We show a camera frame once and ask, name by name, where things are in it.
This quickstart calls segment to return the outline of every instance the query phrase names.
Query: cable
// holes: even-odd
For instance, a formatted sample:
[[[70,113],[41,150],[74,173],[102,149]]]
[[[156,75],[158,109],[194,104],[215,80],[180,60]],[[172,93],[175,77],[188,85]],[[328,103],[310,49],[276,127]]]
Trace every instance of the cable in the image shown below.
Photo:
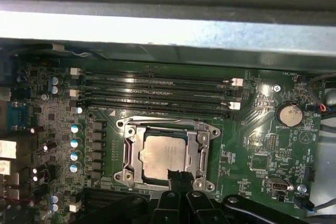
[[[331,127],[331,126],[327,126],[327,125],[321,125],[320,130],[325,131],[325,132],[330,132],[330,133],[336,133],[336,127]]]
[[[313,211],[318,211],[318,210],[321,210],[321,209],[323,209],[323,208],[327,208],[327,207],[331,207],[331,206],[333,206],[333,205],[336,205],[336,199],[332,199],[332,200],[329,200],[328,202],[326,202],[326,203],[323,203],[323,204],[320,204],[320,205],[318,205],[318,206],[315,206],[315,207],[313,207]]]
[[[329,78],[335,78],[336,77],[336,73],[327,73],[327,74],[323,74],[321,76],[317,76],[313,79],[311,79],[307,85],[306,85],[306,91],[310,94],[310,96],[314,99],[314,101],[316,101],[316,103],[318,105],[323,104],[323,102],[321,101],[321,99],[314,93],[313,89],[311,88],[311,86],[317,82],[317,81],[322,81],[325,79],[329,79]]]
[[[336,215],[314,215],[302,220],[311,224],[334,224],[336,222]]]
[[[320,104],[320,110],[321,112],[327,111],[327,107],[324,104]]]
[[[325,120],[329,118],[336,118],[336,112],[322,114],[321,120]]]

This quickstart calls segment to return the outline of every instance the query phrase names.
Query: electrolytic capacitor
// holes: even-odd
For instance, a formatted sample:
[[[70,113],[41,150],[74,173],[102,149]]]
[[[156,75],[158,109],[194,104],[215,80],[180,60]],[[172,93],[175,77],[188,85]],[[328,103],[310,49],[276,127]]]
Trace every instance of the electrolytic capacitor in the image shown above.
[[[59,200],[62,200],[63,199],[63,194],[58,191],[57,193],[54,194]]]
[[[70,171],[72,173],[78,172],[82,168],[82,163],[81,162],[75,162],[73,165],[70,165]]]
[[[39,172],[42,172],[46,168],[45,164],[41,164],[35,168],[33,168],[33,174],[37,174]]]
[[[37,182],[44,178],[44,172],[39,172],[33,176],[33,181]]]
[[[37,134],[37,133],[43,132],[43,131],[44,131],[43,126],[35,126],[35,127],[30,128],[31,134]]]
[[[57,211],[58,211],[58,206],[57,206],[56,204],[52,204],[52,205],[50,206],[50,210],[51,210],[52,212],[57,212]]]
[[[77,139],[73,139],[73,140],[70,141],[70,146],[71,146],[72,148],[77,148],[78,145],[79,145],[79,142],[78,142]]]
[[[78,133],[79,131],[81,131],[83,128],[83,126],[78,123],[78,124],[74,124],[73,126],[71,126],[70,130],[72,133]]]
[[[83,113],[83,109],[81,107],[76,108],[77,114]]]
[[[57,143],[56,142],[51,142],[49,144],[44,144],[43,145],[43,151],[44,152],[49,152],[50,150],[52,150],[53,148],[57,147]]]
[[[17,82],[26,82],[26,81],[27,81],[27,78],[24,77],[24,76],[18,76],[18,77],[16,78],[16,81],[17,81]]]
[[[62,88],[58,86],[52,86],[50,91],[52,94],[61,94]]]
[[[82,157],[82,152],[81,151],[75,151],[74,153],[70,154],[70,159],[72,161],[77,161],[81,157]]]
[[[62,78],[61,77],[52,77],[50,80],[52,85],[59,85],[62,84]]]
[[[51,196],[51,198],[50,198],[50,201],[51,201],[52,204],[56,204],[58,202],[58,200],[59,200],[58,197],[55,196],[55,195]]]

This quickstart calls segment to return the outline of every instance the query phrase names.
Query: capacitor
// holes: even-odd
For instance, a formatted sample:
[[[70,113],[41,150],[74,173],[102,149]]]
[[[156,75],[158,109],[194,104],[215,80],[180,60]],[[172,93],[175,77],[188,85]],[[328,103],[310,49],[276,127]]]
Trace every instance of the capacitor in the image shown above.
[[[52,150],[53,148],[57,147],[57,143],[56,142],[51,142],[49,144],[44,144],[43,145],[43,151],[44,152],[49,152],[50,150]]]
[[[78,172],[82,168],[82,163],[81,162],[75,162],[75,164],[70,165],[70,171],[72,173]]]
[[[45,164],[41,164],[35,168],[33,168],[33,174],[37,174],[39,172],[42,172],[46,168]]]
[[[70,146],[71,146],[72,148],[77,148],[78,145],[80,145],[80,143],[79,143],[79,141],[78,141],[78,138],[77,138],[77,139],[73,139],[73,140],[70,141]]]
[[[26,81],[27,81],[27,78],[24,77],[24,76],[18,76],[18,77],[16,78],[16,81],[17,81],[17,82],[26,82]]]
[[[53,196],[51,196],[50,201],[51,201],[52,204],[56,204],[58,202],[58,197],[53,195]]]
[[[49,96],[47,94],[42,94],[41,95],[41,99],[42,99],[42,101],[48,101],[49,100]]]
[[[81,107],[76,108],[77,114],[83,113],[83,109]]]
[[[298,192],[301,194],[305,194],[307,192],[307,187],[305,185],[299,185],[297,188]]]
[[[70,154],[70,159],[72,161],[77,161],[79,158],[81,158],[82,152],[81,151],[75,151],[74,153]]]
[[[61,94],[62,93],[62,88],[59,88],[57,86],[52,86],[50,91],[51,91],[52,94]]]
[[[59,200],[62,200],[63,199],[63,194],[58,191],[57,193],[54,194]]]
[[[44,178],[44,172],[39,172],[39,173],[37,173],[37,174],[34,175],[33,181],[37,182],[37,181],[39,181],[39,180],[41,180],[43,178]]]
[[[52,77],[52,79],[50,80],[52,85],[58,85],[58,84],[62,84],[62,78],[60,77]]]
[[[73,126],[71,126],[70,130],[72,133],[78,133],[79,131],[81,131],[83,128],[83,126],[78,123],[78,124],[74,124]]]
[[[35,127],[30,128],[31,134],[37,134],[37,133],[43,132],[43,131],[44,131],[43,126],[35,126]]]
[[[52,204],[51,207],[50,207],[50,210],[52,212],[57,212],[58,211],[58,206],[56,204]]]

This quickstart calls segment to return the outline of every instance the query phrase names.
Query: connector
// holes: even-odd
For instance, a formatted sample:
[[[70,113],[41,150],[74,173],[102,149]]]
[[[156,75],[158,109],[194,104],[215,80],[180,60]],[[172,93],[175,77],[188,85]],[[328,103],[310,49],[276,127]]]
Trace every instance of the connector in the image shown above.
[[[69,95],[70,95],[70,97],[78,98],[79,97],[79,90],[77,90],[77,89],[70,89]]]
[[[268,177],[267,182],[270,184],[271,189],[274,191],[287,191],[288,184],[282,178]]]
[[[285,197],[286,197],[285,192],[283,192],[283,191],[276,191],[275,192],[275,196],[277,197],[277,200],[279,202],[285,202]]]
[[[298,206],[298,208],[305,209],[309,212],[314,212],[313,208],[315,207],[314,203],[309,200],[308,197],[304,196],[294,196],[294,204]]]
[[[72,76],[79,76],[81,73],[81,69],[80,68],[70,68],[70,74]]]
[[[232,86],[242,87],[244,85],[244,79],[241,78],[232,78]]]
[[[304,179],[309,182],[314,182],[315,181],[315,170],[312,167],[306,166],[304,168],[305,175]]]
[[[240,102],[230,102],[229,104],[231,110],[240,110]]]

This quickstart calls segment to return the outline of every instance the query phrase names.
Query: metal frame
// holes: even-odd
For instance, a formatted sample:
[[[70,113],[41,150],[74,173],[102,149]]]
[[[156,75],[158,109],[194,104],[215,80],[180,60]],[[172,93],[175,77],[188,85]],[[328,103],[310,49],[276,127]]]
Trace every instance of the metal frame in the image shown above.
[[[194,130],[160,127],[160,125],[193,126]],[[151,118],[147,116],[133,116],[117,121],[117,127],[124,132],[124,167],[114,175],[114,179],[130,188],[151,188],[162,190],[167,187],[148,185],[142,179],[143,160],[141,152],[144,150],[144,135],[147,130],[185,133],[188,144],[185,149],[185,172],[193,174],[194,190],[214,191],[215,185],[206,180],[208,151],[210,140],[219,137],[221,131],[204,122],[193,120],[175,120],[167,118]]]

